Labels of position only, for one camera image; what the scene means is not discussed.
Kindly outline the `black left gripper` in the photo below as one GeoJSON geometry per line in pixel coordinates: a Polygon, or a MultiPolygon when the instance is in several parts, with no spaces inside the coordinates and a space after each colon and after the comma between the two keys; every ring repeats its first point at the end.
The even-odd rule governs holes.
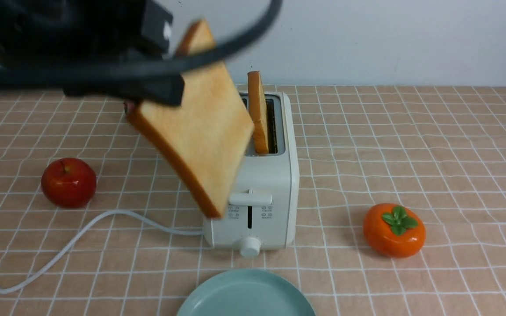
{"type": "MultiPolygon", "coordinates": [[[[68,34],[60,40],[60,62],[113,58],[136,51],[161,57],[170,46],[173,14],[154,0],[62,0],[61,21],[68,34]]],[[[65,96],[111,96],[134,103],[150,101],[178,107],[183,76],[131,83],[75,84],[65,96]]]]}

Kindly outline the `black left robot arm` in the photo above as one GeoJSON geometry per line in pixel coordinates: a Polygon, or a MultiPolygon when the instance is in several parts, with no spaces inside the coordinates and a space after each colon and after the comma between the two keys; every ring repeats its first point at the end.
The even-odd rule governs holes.
{"type": "MultiPolygon", "coordinates": [[[[154,0],[0,0],[0,66],[58,66],[80,62],[128,65],[163,59],[169,48],[173,15],[154,0]]],[[[160,79],[72,85],[38,84],[62,89],[68,97],[111,96],[138,104],[152,101],[181,106],[181,74],[160,79]]]]}

